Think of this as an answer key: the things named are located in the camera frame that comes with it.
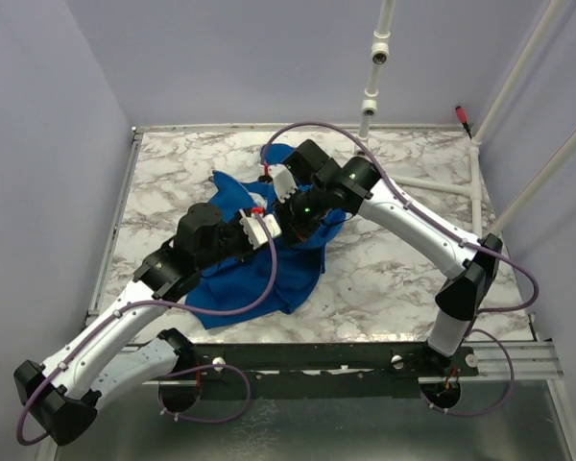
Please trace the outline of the white PVC pipe frame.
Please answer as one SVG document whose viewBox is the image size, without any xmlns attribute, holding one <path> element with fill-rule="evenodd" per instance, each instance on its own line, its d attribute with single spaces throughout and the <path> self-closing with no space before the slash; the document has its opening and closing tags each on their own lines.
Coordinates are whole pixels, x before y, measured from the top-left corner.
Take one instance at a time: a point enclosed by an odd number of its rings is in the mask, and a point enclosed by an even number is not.
<svg viewBox="0 0 576 461">
<path fill-rule="evenodd" d="M 378 112 L 380 80 L 382 69 L 390 59 L 390 42 L 395 9 L 395 1 L 383 1 L 381 3 L 379 16 L 372 33 L 369 77 L 363 91 L 361 120 L 356 130 L 356 137 L 364 145 L 369 144 L 373 119 Z M 468 147 L 470 180 L 467 186 L 418 180 L 410 177 L 398 177 L 396 180 L 404 185 L 468 197 L 470 199 L 472 231 L 480 235 L 483 232 L 483 185 L 479 159 L 481 145 L 491 131 L 493 123 L 501 116 L 502 110 L 510 105 L 513 96 L 518 95 L 518 87 L 527 82 L 527 74 L 535 68 L 536 60 L 543 56 L 544 48 L 553 42 L 553 36 L 562 30 L 575 9 L 576 1 L 549 1 L 546 4 L 533 31 L 526 39 L 522 49 L 517 53 L 503 84 L 494 93 L 488 110 L 469 125 L 471 133 Z"/>
</svg>

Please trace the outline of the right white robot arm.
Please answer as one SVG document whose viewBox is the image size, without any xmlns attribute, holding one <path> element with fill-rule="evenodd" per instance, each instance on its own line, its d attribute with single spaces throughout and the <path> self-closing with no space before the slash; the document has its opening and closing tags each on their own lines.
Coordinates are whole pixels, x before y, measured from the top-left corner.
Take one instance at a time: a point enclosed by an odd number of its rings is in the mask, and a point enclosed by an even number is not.
<svg viewBox="0 0 576 461">
<path fill-rule="evenodd" d="M 457 361 L 476 312 L 497 274 L 502 242 L 460 230 L 385 182 L 372 161 L 339 165 L 312 140 L 267 169 L 276 194 L 273 210 L 286 245 L 313 236 L 335 210 L 375 223 L 424 255 L 444 275 L 435 297 L 438 314 L 421 353 L 423 368 L 442 376 Z"/>
</svg>

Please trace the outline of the blue jacket with white lining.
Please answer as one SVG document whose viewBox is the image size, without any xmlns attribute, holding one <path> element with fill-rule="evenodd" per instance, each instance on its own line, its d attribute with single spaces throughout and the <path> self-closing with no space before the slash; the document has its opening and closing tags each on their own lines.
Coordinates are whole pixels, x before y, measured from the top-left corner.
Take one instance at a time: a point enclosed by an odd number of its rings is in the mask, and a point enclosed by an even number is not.
<svg viewBox="0 0 576 461">
<path fill-rule="evenodd" d="M 287 144 L 272 144 L 266 159 L 270 165 L 282 163 L 294 150 Z M 222 210 L 227 220 L 242 208 L 264 206 L 272 210 L 276 194 L 272 185 L 259 180 L 242 182 L 226 172 L 212 174 L 217 188 L 208 200 Z M 312 239 L 304 244 L 287 248 L 282 240 L 276 243 L 276 278 L 267 297 L 248 311 L 229 316 L 195 313 L 205 329 L 242 323 L 273 312 L 293 313 L 307 301 L 325 272 L 326 245 L 342 229 L 331 232 L 327 238 Z M 233 258 L 219 266 L 203 271 L 199 285 L 187 294 L 185 304 L 209 311 L 232 311 L 256 301 L 267 288 L 272 273 L 269 248 L 247 258 L 244 262 Z"/>
</svg>

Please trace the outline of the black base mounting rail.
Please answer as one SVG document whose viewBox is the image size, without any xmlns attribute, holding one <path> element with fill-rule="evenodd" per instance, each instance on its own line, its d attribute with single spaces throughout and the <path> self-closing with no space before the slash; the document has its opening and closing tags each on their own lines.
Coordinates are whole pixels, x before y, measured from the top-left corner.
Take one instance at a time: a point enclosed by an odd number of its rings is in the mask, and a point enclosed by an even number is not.
<svg viewBox="0 0 576 461">
<path fill-rule="evenodd" d="M 175 328 L 158 334 L 178 356 L 161 390 L 178 401 L 415 398 L 419 382 L 477 376 L 471 347 L 442 358 L 422 342 L 199 344 Z"/>
</svg>

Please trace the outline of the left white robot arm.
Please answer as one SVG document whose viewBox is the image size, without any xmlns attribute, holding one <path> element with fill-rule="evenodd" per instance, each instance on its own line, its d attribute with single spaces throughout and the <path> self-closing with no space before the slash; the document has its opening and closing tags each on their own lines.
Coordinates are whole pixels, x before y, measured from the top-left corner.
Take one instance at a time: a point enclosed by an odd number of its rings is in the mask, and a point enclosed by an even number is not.
<svg viewBox="0 0 576 461">
<path fill-rule="evenodd" d="M 31 443 L 23 434 L 27 416 L 65 446 L 121 393 L 154 377 L 179 379 L 199 371 L 191 343 L 174 329 L 161 332 L 128 358 L 118 354 L 168 309 L 182 309 L 181 299 L 200 284 L 204 270 L 261 250 L 276 258 L 274 241 L 280 235 L 275 216 L 258 207 L 241 209 L 225 221 L 213 204 L 191 206 L 176 234 L 144 258 L 120 300 L 53 355 L 17 367 L 13 378 L 23 405 L 18 443 Z"/>
</svg>

